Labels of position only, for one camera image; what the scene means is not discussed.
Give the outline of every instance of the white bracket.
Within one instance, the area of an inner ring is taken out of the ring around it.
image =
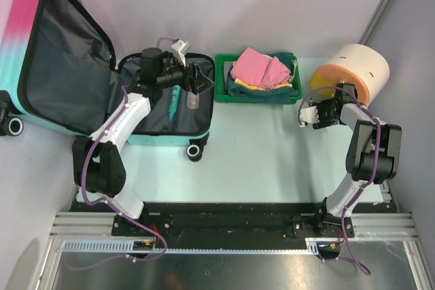
[[[317,107],[308,107],[300,110],[299,119],[301,121],[299,127],[305,127],[307,124],[316,124],[319,122],[319,112]]]
[[[190,47],[190,43],[183,40],[178,40],[173,45],[171,45],[171,49],[174,53],[174,56],[178,61],[186,67],[186,53],[188,51],[188,48]]]

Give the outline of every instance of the pink cloth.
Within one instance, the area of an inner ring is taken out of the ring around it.
[[[277,57],[273,57],[264,74],[261,88],[272,90],[290,78],[290,70]]]
[[[231,70],[233,79],[239,78],[250,86],[272,90],[290,78],[290,70],[277,57],[269,57],[247,48]]]

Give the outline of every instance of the suitcase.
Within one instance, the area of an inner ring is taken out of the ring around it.
[[[121,102],[120,86],[134,80],[139,57],[131,54],[117,65],[110,38],[78,0],[14,0],[0,46],[0,134],[18,136],[21,117],[66,134],[91,134]],[[213,59],[187,54],[186,60],[214,80]],[[163,90],[128,142],[195,145],[202,153],[213,90],[200,94],[196,110],[186,107],[186,99],[182,90],[169,123],[171,89]]]

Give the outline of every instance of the white container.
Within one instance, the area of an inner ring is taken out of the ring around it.
[[[188,92],[187,106],[189,109],[195,110],[199,107],[199,94]]]
[[[314,72],[310,87],[335,86],[340,81],[355,84],[358,100],[369,105],[388,78],[389,66],[382,55],[362,44],[349,44]],[[334,92],[321,93],[331,96]]]

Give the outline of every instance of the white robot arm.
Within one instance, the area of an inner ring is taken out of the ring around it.
[[[180,85],[198,94],[214,85],[198,65],[186,64],[188,47],[188,42],[177,40],[172,54],[158,48],[142,51],[139,79],[122,88],[123,102],[98,130],[89,137],[77,137],[73,144],[75,183],[100,194],[133,219],[139,218],[143,202],[125,182],[127,174],[120,153],[127,138],[160,100],[163,88]],[[89,201],[86,192],[84,200],[87,204],[96,203]]]
[[[309,108],[301,109],[299,113],[301,127],[308,123],[313,124],[314,129],[343,124],[353,131],[346,157],[347,174],[310,221],[318,230],[329,234],[341,228],[341,217],[351,216],[370,186],[394,178],[402,137],[399,126],[378,120],[356,101],[353,84],[341,83],[334,88],[337,91],[333,98],[311,103]]]

